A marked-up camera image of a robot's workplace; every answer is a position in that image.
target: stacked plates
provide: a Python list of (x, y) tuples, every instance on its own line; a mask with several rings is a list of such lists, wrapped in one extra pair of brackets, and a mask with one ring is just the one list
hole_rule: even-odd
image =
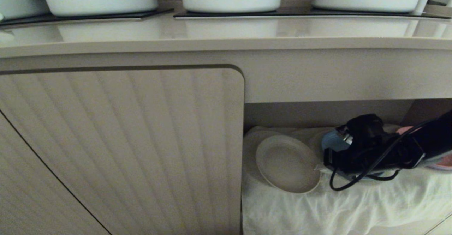
[(274, 187), (290, 193), (308, 193), (320, 182), (316, 156), (301, 141), (285, 135), (263, 140), (256, 151), (262, 176)]

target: induction cooktop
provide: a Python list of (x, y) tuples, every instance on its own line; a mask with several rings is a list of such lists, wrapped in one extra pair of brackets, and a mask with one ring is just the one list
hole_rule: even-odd
[(451, 17), (435, 16), (435, 15), (411, 15), (409, 13), (379, 13), (379, 12), (355, 12), (355, 11), (339, 11), (339, 10), (320, 10), (316, 8), (280, 8), (276, 11), (262, 13), (194, 13), (185, 11), (174, 15), (176, 20), (180, 19), (217, 19), (217, 18), (274, 18), (274, 17), (407, 17), (407, 18), (435, 18), (435, 19), (451, 19)]
[(111, 21), (111, 20), (141, 20), (155, 15), (172, 12), (172, 8), (159, 8), (153, 11), (140, 13), (124, 13), (124, 14), (106, 14), (106, 15), (89, 15), (89, 16), (72, 16), (58, 17), (52, 14), (40, 15), (35, 17), (27, 17), (0, 22), (0, 28), (3, 26), (29, 25), (34, 23), (55, 23), (55, 22), (85, 22), (85, 21)]

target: ribbed cabinet door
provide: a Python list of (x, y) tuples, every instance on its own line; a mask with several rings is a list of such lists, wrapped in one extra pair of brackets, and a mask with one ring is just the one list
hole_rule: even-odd
[(0, 108), (113, 234), (239, 234), (233, 69), (0, 76)]
[(0, 234), (108, 234), (0, 115)]

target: black cable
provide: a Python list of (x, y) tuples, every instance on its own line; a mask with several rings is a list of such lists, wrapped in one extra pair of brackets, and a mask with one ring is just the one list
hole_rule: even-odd
[(374, 179), (374, 180), (379, 180), (379, 181), (390, 181), (390, 180), (395, 179), (397, 177), (397, 174), (399, 174), (399, 172), (400, 172), (400, 170), (396, 170), (394, 172), (394, 174), (392, 174), (389, 177), (378, 177), (378, 176), (375, 176), (375, 175), (366, 175), (366, 177), (368, 177), (370, 179)]
[(365, 177), (367, 174), (369, 174), (382, 160), (383, 158), (385, 158), (390, 152), (391, 150), (408, 134), (412, 133), (413, 131), (416, 131), (417, 129), (419, 129), (420, 127), (423, 127), (425, 124), (428, 124), (432, 121), (435, 121), (437, 118), (434, 119), (430, 119), (428, 121), (424, 121), (421, 124), (418, 124), (412, 128), (410, 128), (408, 131), (406, 131), (405, 133), (403, 133), (402, 135), (400, 135), (399, 138), (397, 138), (391, 145), (389, 145), (389, 147), (367, 168), (365, 169), (359, 176), (357, 176), (354, 180), (352, 180), (350, 183), (348, 183), (347, 185), (344, 185), (342, 187), (334, 187), (333, 186), (333, 180), (334, 180), (334, 176), (336, 175), (337, 172), (337, 167), (334, 168), (333, 174), (331, 174), (331, 178), (329, 179), (329, 186), (331, 187), (332, 190), (334, 191), (342, 191), (342, 190), (346, 190), (347, 188), (351, 187), (352, 185), (355, 185), (356, 183), (358, 183), (361, 179), (363, 179), (363, 177)]

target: white cloth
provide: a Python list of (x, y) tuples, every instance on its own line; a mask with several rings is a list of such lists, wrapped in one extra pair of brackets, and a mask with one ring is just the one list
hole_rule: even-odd
[[(374, 226), (392, 227), (439, 219), (452, 211), (452, 174), (428, 168), (403, 170), (389, 182), (359, 182), (335, 192), (329, 174), (307, 194), (286, 193), (266, 182), (255, 163), (259, 143), (284, 134), (315, 150), (322, 163), (321, 139), (332, 128), (255, 127), (244, 138), (242, 215), (244, 235), (366, 234)], [(337, 176), (335, 185), (347, 181)]]

